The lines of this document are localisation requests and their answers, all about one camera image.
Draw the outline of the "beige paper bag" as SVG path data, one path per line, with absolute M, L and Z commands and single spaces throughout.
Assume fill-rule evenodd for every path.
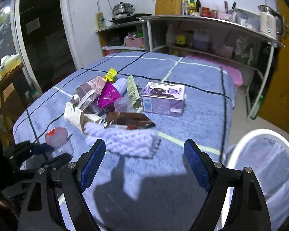
M 71 102 L 67 102 L 64 111 L 64 119 L 75 128 L 84 133 L 84 125 L 88 122 L 101 124 L 103 119 L 95 114 L 86 114 Z

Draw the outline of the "small grey side shelf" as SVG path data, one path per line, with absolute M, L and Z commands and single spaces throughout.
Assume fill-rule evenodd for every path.
M 144 21 L 113 24 L 95 32 L 98 36 L 103 56 L 120 52 L 142 51 L 149 52 L 148 29 Z M 144 48 L 128 48 L 124 45 L 127 36 L 144 38 Z

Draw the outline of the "white round trash bin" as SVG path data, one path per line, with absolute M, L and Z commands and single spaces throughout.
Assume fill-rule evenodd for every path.
M 226 149 L 222 161 L 227 168 L 250 167 L 263 191 L 272 230 L 278 230 L 289 216 L 289 142 L 270 129 L 245 134 Z

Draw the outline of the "yellow snack packet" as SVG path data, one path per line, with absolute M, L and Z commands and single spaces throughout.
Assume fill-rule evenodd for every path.
M 109 71 L 104 75 L 103 80 L 105 82 L 114 82 L 117 71 L 114 68 L 110 68 Z

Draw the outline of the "magenta snack bag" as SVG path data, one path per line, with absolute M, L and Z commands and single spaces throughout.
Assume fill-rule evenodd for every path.
M 110 112 L 114 110 L 114 103 L 121 97 L 121 94 L 112 83 L 107 81 L 98 97 L 97 105 L 103 111 Z

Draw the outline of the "yellow label oil bottle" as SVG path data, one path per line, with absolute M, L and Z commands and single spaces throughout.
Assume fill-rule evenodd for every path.
M 176 43 L 177 46 L 186 46 L 186 33 L 181 25 L 176 28 Z

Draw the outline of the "pink strawberry milk carton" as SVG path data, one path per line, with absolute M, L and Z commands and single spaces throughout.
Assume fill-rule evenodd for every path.
M 70 102 L 80 110 L 94 111 L 97 108 L 97 100 L 106 82 L 100 75 L 80 85 Z

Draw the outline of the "clear plastic cup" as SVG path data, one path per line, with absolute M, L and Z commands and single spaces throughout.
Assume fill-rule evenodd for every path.
M 72 147 L 71 136 L 68 135 L 68 131 L 64 127 L 56 127 L 50 130 L 45 135 L 45 141 L 49 146 L 54 148 L 52 157 L 57 157 L 63 153 L 73 155 L 74 149 Z

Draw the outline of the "olive green wrapper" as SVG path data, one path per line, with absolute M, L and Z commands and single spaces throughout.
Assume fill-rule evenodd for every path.
M 134 109 L 140 108 L 141 107 L 140 95 L 138 87 L 132 75 L 130 75 L 127 79 L 127 94 L 133 108 Z

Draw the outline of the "white electric kettle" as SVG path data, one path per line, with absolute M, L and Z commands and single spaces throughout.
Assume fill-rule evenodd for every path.
M 283 16 L 266 5 L 259 5 L 258 9 L 260 11 L 260 32 L 275 40 L 279 35 L 283 35 L 285 32 Z

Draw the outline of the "steel cooking pot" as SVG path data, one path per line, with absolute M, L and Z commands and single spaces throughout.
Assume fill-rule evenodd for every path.
M 121 14 L 133 14 L 134 6 L 130 3 L 120 2 L 113 7 L 112 12 L 115 16 Z

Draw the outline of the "purple milk drink carton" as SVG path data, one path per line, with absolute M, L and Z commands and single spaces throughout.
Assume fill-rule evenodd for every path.
M 148 82 L 140 93 L 144 112 L 181 116 L 185 102 L 185 86 Z

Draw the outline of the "brown coffee sachet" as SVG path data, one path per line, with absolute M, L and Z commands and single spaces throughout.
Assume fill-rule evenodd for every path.
M 155 123 L 142 113 L 109 112 L 105 119 L 105 126 L 122 125 L 127 129 L 148 129 L 155 126 Z

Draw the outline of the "white foam fruit net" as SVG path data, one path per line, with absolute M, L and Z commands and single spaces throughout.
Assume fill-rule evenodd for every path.
M 88 122 L 84 125 L 84 134 L 86 144 L 93 145 L 97 139 L 102 139 L 108 152 L 127 157 L 151 159 L 160 144 L 159 136 L 150 129 L 105 128 L 97 123 Z

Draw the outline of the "red lidded jar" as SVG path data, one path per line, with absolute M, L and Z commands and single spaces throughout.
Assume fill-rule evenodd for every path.
M 200 15 L 202 17 L 207 17 L 207 18 L 211 18 L 212 17 L 212 13 L 211 13 L 211 11 L 210 11 L 210 9 L 208 7 L 202 7 Z

